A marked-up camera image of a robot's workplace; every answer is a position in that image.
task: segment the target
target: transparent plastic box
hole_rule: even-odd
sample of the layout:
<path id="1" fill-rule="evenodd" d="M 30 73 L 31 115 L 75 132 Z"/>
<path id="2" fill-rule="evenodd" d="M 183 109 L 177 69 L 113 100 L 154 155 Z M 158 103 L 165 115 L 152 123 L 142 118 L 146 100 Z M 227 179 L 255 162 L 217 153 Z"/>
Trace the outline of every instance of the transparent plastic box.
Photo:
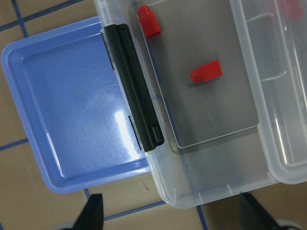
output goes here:
<path id="1" fill-rule="evenodd" d="M 307 1 L 95 0 L 130 29 L 165 142 L 146 153 L 162 199 L 188 208 L 307 180 Z M 161 34 L 146 40 L 148 5 Z M 223 75 L 189 73 L 219 60 Z"/>

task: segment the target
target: red object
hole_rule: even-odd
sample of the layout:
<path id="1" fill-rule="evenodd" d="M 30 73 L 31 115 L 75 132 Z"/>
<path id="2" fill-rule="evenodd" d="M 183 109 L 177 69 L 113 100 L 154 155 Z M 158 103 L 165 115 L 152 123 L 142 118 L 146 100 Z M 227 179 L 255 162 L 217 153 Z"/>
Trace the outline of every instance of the red object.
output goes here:
<path id="1" fill-rule="evenodd" d="M 304 16 L 304 9 L 300 6 L 300 0 L 278 0 L 280 14 L 291 21 L 298 22 Z"/>
<path id="2" fill-rule="evenodd" d="M 138 9 L 137 14 L 139 16 L 143 33 L 147 39 L 151 39 L 161 33 L 159 22 L 149 6 L 141 6 Z"/>
<path id="3" fill-rule="evenodd" d="M 195 84 L 202 81 L 207 82 L 220 77 L 223 74 L 218 60 L 205 64 L 190 73 L 190 77 Z"/>

